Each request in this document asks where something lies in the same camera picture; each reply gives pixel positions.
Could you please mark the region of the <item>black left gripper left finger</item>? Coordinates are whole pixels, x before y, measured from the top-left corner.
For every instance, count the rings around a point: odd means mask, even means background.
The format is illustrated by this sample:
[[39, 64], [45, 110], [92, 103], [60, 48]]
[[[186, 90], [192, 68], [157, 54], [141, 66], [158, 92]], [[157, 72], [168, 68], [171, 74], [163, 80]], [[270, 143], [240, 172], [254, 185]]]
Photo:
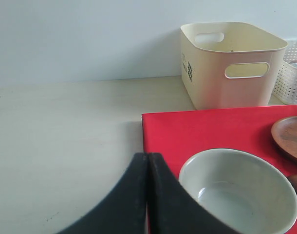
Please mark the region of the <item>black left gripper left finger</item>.
[[148, 156], [136, 153], [114, 188], [61, 234], [143, 234]]

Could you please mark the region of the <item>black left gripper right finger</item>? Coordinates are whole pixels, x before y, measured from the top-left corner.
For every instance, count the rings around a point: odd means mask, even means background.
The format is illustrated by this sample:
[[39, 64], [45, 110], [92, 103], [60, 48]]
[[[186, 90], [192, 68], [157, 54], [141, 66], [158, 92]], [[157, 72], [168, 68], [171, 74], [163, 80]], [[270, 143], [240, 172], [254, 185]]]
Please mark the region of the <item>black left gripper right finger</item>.
[[237, 233], [187, 193], [159, 153], [148, 154], [147, 203], [150, 234]]

